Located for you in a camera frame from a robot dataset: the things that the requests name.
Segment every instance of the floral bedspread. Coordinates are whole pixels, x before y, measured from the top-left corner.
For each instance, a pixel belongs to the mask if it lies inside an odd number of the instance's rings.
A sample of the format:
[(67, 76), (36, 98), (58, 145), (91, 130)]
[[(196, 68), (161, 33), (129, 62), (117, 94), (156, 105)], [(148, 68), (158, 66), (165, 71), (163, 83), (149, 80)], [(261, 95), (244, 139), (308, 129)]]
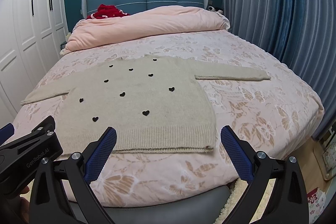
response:
[[(224, 30), (146, 37), (73, 52), (61, 58), (39, 85), (100, 62), (144, 54), (194, 57), (265, 70), (271, 80), (199, 80), (199, 84), (215, 111), (218, 132), (230, 125), (255, 150), (263, 150), (271, 157), (281, 159), (304, 143), (324, 114), (318, 95), (286, 65)], [(48, 115), (55, 118), (57, 132), (57, 124), (62, 122), (58, 114), (66, 98), (57, 96), (22, 107), (13, 123), (14, 138), (29, 133)], [(218, 138), (212, 153), (112, 153), (91, 188), (104, 206), (148, 206), (187, 198), (236, 178)], [(68, 184), (65, 188), (69, 199), (75, 200)]]

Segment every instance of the beige sweater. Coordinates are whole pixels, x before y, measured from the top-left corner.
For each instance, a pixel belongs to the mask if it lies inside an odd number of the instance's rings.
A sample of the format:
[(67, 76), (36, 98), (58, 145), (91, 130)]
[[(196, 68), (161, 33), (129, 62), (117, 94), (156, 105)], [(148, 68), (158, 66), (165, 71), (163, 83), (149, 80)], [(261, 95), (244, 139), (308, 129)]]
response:
[(64, 154), (82, 152), (108, 126), (118, 134), (116, 152), (207, 152), (215, 145), (215, 115), (196, 79), (270, 77), (253, 68), (146, 55), (58, 79), (31, 92), (21, 104), (68, 93), (56, 117)]

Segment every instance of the wooden floor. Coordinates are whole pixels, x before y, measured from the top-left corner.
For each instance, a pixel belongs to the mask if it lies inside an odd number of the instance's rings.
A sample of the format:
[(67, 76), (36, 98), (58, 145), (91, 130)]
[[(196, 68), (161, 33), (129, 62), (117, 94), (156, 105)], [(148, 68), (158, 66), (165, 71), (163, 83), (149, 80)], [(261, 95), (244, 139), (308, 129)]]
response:
[(316, 187), (326, 192), (331, 182), (323, 179), (320, 167), (313, 153), (315, 144), (316, 142), (309, 139), (304, 145), (291, 154), (291, 156), (296, 157), (299, 162), (307, 193)]

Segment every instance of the rug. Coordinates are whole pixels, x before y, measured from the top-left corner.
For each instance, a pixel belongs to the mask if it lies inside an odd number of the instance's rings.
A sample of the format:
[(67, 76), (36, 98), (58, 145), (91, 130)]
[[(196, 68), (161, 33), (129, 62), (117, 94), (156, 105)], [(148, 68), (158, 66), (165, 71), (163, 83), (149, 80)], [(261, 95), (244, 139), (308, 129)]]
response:
[[(254, 216), (252, 217), (250, 223), (259, 220), (263, 216), (263, 213), (268, 204), (270, 195), (272, 193), (274, 183), (275, 183), (275, 179), (269, 180), (264, 196), (262, 197), (262, 200), (258, 206), (258, 209), (255, 212)], [(227, 200), (224, 208), (222, 209), (219, 217), (216, 219), (214, 224), (222, 224), (223, 221), (227, 218), (227, 216), (231, 213), (231, 211), (233, 210), (233, 208), (236, 206), (239, 199), (243, 195), (245, 189), (247, 188), (247, 182), (241, 179), (237, 179), (236, 183), (234, 184), (232, 188), (233, 189), (231, 189), (231, 195), (229, 199)]]

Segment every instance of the pink duvet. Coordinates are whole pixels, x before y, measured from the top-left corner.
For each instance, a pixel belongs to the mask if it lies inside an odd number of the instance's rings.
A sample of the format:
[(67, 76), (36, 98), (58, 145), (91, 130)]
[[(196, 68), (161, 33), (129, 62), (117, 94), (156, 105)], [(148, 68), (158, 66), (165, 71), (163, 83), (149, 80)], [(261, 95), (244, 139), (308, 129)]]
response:
[(164, 6), (128, 17), (79, 21), (61, 55), (152, 35), (229, 29), (226, 17), (198, 7)]

